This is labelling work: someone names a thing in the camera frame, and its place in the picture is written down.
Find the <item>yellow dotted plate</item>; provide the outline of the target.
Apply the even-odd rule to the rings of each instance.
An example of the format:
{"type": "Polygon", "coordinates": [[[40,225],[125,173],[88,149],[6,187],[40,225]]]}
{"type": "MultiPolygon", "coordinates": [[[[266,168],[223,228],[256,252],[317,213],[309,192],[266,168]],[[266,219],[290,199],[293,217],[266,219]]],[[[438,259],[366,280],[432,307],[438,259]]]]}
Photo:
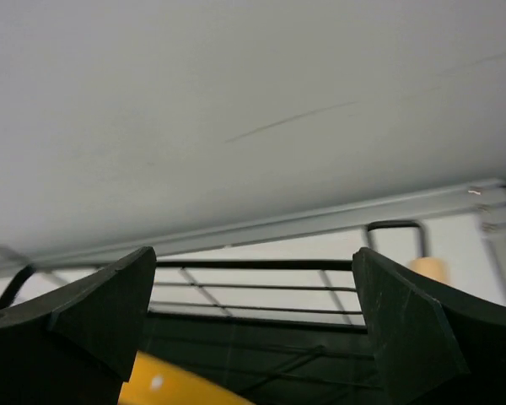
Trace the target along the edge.
{"type": "Polygon", "coordinates": [[[138,351],[119,404],[246,405],[251,402],[195,373],[138,351]]]}

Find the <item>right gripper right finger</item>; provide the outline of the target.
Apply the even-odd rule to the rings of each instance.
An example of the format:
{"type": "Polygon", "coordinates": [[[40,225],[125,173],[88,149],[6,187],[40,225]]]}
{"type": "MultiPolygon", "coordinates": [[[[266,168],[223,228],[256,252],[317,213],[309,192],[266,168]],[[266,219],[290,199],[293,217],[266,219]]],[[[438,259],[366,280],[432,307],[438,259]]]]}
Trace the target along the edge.
{"type": "Polygon", "coordinates": [[[369,248],[353,277],[393,404],[506,404],[506,307],[421,276],[369,248]]]}

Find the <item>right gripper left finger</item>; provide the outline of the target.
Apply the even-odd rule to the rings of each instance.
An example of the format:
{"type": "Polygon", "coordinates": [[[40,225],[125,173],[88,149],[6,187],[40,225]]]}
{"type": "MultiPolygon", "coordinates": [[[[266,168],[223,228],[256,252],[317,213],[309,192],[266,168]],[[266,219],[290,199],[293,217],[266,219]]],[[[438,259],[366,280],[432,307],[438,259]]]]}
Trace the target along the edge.
{"type": "Polygon", "coordinates": [[[143,247],[0,310],[0,404],[116,404],[132,374],[155,269],[153,248],[143,247]]]}

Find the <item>black wire dish rack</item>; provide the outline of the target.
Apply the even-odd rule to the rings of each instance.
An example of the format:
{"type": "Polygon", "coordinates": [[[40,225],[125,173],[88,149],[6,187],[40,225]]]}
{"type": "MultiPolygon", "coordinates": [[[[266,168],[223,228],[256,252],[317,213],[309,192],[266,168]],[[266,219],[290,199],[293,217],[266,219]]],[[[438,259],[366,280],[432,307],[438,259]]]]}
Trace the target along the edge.
{"type": "MultiPolygon", "coordinates": [[[[193,262],[160,262],[187,270],[193,262]]],[[[0,297],[0,310],[39,268],[26,262],[0,297]]],[[[352,390],[388,402],[364,327],[147,310],[137,350],[195,373],[251,404],[332,404],[352,390]]]]}

